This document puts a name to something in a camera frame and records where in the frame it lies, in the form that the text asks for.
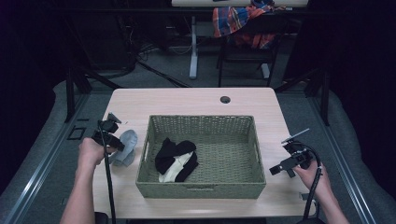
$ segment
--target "wooden table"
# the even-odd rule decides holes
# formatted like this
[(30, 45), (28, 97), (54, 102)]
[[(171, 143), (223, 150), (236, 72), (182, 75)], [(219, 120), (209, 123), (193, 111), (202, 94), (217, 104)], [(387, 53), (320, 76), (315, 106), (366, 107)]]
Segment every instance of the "wooden table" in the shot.
[[(221, 96), (231, 102), (223, 104)], [(290, 136), (276, 95), (269, 88), (119, 89), (113, 92), (104, 118), (112, 112), (122, 121), (114, 134), (133, 129), (138, 135), (134, 162), (111, 166), (117, 218), (212, 218), (301, 216), (307, 193), (299, 177), (286, 172), (271, 175), (269, 168), (290, 155), (281, 141)], [(149, 115), (250, 115), (256, 121), (267, 185), (257, 200), (145, 199), (135, 185), (138, 163), (146, 137)], [(106, 169), (97, 166), (93, 178), (96, 212), (109, 216)]]

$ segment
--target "plaid cloth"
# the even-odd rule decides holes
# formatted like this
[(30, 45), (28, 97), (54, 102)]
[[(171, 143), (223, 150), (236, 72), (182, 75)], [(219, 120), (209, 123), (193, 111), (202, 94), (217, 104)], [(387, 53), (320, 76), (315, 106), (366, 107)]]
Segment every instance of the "plaid cloth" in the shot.
[(274, 1), (265, 0), (260, 3), (250, 1), (247, 7), (216, 7), (213, 10), (213, 26), (215, 37), (228, 35), (230, 43), (236, 46), (250, 46), (254, 49), (269, 48), (275, 34), (233, 34), (241, 29), (250, 19), (274, 10)]

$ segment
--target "chair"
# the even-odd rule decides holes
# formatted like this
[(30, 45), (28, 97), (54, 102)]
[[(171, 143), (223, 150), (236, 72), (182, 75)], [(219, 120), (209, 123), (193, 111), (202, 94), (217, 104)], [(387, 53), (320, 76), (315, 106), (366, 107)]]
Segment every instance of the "chair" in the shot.
[(222, 74), (224, 63), (257, 63), (259, 65), (258, 69), (261, 68), (263, 63), (270, 63), (270, 74), (266, 83), (266, 86), (269, 87), (274, 72), (279, 43), (288, 28), (288, 24), (288, 20), (283, 16), (266, 13), (249, 20), (244, 27), (234, 33), (276, 34), (269, 49), (239, 48), (228, 43), (227, 36), (223, 36), (218, 58), (219, 87), (221, 87), (221, 80), (227, 78), (223, 77)]

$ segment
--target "black cloth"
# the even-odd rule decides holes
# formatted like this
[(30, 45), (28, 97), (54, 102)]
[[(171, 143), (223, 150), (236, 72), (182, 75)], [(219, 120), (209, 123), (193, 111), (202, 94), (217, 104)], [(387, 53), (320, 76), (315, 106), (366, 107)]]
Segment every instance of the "black cloth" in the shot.
[(164, 175), (175, 162), (175, 157), (193, 152), (189, 161), (183, 166), (183, 170), (180, 171), (175, 179), (175, 182), (183, 182), (198, 166), (195, 149), (196, 145), (191, 141), (185, 140), (176, 145), (169, 138), (166, 138), (163, 140), (163, 145), (155, 157), (155, 168), (161, 175)]

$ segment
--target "woven basket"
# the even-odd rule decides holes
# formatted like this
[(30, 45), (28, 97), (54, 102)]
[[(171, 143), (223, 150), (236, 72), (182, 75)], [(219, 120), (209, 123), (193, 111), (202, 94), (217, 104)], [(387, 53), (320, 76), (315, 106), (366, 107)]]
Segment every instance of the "woven basket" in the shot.
[[(192, 141), (199, 165), (183, 183), (160, 183), (155, 157), (163, 140)], [(251, 116), (150, 116), (136, 178), (145, 198), (257, 199), (265, 187)]]

